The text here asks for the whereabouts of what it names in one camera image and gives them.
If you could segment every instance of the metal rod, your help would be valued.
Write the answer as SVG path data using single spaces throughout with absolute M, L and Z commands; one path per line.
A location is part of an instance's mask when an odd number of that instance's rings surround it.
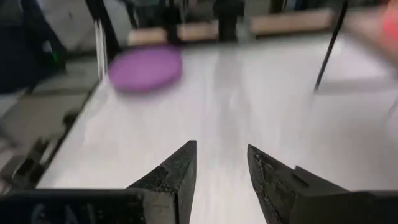
M 333 35 L 332 35 L 330 43 L 329 43 L 328 52 L 326 53 L 325 59 L 323 59 L 322 67 L 318 74 L 318 78 L 317 78 L 317 82 L 315 84 L 314 91 L 317 91 L 319 89 L 319 84 L 321 84 L 321 80 L 322 80 L 323 74 L 325 72 L 326 65 L 328 64 L 331 51 L 333 50 L 333 46 L 335 45 L 337 35 L 341 29 L 341 26 L 343 25 L 343 21 L 344 21 L 346 12 L 347 12 L 347 8 L 348 8 L 348 0 L 344 0 L 343 7 L 341 8 L 341 12 L 340 12 L 340 15 L 337 20 L 337 25 L 335 27 L 335 30 L 333 31 Z

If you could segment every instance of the purple disc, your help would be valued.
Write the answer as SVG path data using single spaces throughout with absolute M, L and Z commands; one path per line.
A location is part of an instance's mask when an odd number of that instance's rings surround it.
M 153 46 L 130 50 L 109 65 L 109 79 L 122 91 L 159 88 L 181 77 L 180 49 Z

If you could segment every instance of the black pole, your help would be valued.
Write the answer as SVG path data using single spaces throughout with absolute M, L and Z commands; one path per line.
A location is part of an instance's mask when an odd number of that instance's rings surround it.
M 317 82 L 316 82 L 315 88 L 314 88 L 315 91 L 317 91 L 319 89 L 319 84 L 321 84 L 323 73 L 325 72 L 326 65 L 329 61 L 331 51 L 333 50 L 333 46 L 335 45 L 337 35 L 341 29 L 341 26 L 343 25 L 343 21 L 344 21 L 346 12 L 347 12 L 347 8 L 348 8 L 348 0 L 344 0 L 343 7 L 341 8 L 341 12 L 340 12 L 340 15 L 337 20 L 337 25 L 335 27 L 335 30 L 333 31 L 333 35 L 330 40 L 328 52 L 326 53 L 325 59 L 323 60 L 323 63 L 322 63 L 321 70 L 319 71 L 319 74 L 318 74 Z
M 85 0 L 87 8 L 94 21 L 101 21 L 106 41 L 106 55 L 111 61 L 120 52 L 119 42 L 116 38 L 111 19 L 106 11 L 103 0 Z

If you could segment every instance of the white tabletop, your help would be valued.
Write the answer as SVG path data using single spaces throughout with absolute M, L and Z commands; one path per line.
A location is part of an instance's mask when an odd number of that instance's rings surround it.
M 148 94 L 98 87 L 41 188 L 125 188 L 198 141 L 192 224 L 265 223 L 247 145 L 350 190 L 397 189 L 392 70 L 341 36 L 313 94 L 330 36 L 183 51 L 182 79 Z

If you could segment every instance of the wooden board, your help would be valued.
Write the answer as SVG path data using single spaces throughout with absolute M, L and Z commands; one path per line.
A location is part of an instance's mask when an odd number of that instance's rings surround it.
M 323 30 L 331 26 L 332 16 L 330 9 L 269 14 L 252 18 L 249 30 L 256 35 Z
M 382 31 L 385 7 L 350 12 L 345 19 L 345 31 L 365 40 L 398 65 L 398 40 L 386 36 Z
M 218 36 L 218 21 L 179 25 L 177 27 L 177 35 L 182 41 L 188 42 L 215 40 Z M 160 27 L 132 30 L 128 39 L 130 46 L 166 43 L 166 31 Z

